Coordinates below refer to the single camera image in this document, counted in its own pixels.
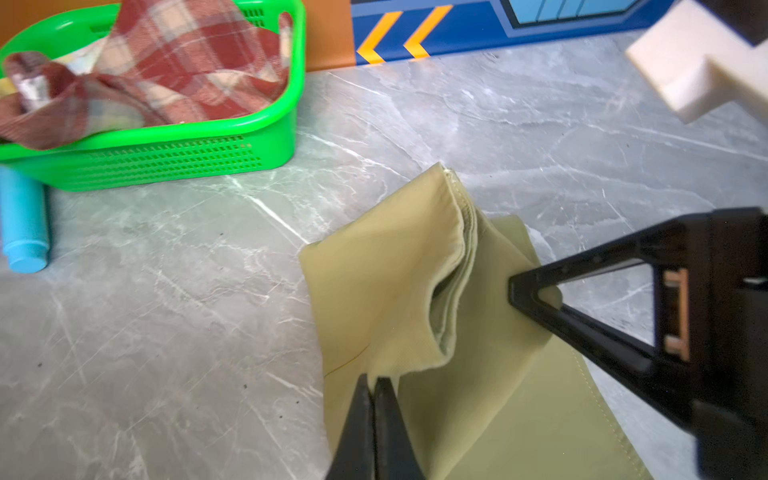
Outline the olive green skirt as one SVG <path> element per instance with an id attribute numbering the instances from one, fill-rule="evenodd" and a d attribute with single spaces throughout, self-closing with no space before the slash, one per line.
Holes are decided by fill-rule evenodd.
<path id="1" fill-rule="evenodd" d="M 337 447 L 357 380 L 389 378 L 429 479 L 645 479 L 580 353 L 507 299 L 536 268 L 522 220 L 490 219 L 434 165 L 299 256 Z"/>

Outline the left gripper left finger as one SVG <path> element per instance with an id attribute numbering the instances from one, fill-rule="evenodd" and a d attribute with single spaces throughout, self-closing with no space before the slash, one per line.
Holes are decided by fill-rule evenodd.
<path id="1" fill-rule="evenodd" d="M 376 478 L 375 404 L 366 374 L 356 383 L 348 414 L 326 480 Z"/>

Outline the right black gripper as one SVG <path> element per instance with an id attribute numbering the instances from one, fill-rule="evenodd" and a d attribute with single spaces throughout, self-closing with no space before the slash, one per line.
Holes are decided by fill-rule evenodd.
<path id="1" fill-rule="evenodd" d="M 680 427 L 705 479 L 767 476 L 767 216 L 687 214 L 509 282 L 511 304 Z"/>

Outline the light blue tube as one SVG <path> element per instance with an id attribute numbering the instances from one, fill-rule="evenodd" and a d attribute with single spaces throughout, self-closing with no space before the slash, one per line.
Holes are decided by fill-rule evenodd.
<path id="1" fill-rule="evenodd" d="M 7 167 L 1 168 L 1 235 L 13 272 L 31 274 L 47 266 L 50 235 L 44 186 Z"/>

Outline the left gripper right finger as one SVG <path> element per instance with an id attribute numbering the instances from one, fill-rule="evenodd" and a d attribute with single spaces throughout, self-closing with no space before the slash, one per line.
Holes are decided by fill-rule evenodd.
<path id="1" fill-rule="evenodd" d="M 374 389 L 375 479 L 424 480 L 389 378 Z"/>

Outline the green plastic basket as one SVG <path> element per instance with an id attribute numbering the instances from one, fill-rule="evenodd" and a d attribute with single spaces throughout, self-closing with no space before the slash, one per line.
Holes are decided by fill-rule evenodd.
<path id="1" fill-rule="evenodd" d="M 240 1 L 257 27 L 293 20 L 289 79 L 282 96 L 252 115 L 123 130 L 35 151 L 4 143 L 2 165 L 43 184 L 83 192 L 278 168 L 296 149 L 297 109 L 305 84 L 306 10 L 300 1 Z"/>

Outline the red plaid skirt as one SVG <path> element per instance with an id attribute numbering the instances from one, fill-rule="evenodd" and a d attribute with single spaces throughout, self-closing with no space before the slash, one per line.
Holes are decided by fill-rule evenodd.
<path id="1" fill-rule="evenodd" d="M 249 23 L 231 1 L 125 1 L 86 73 L 39 52 L 3 62 L 1 138 L 33 150 L 101 132 L 241 117 L 284 92 L 293 21 Z"/>

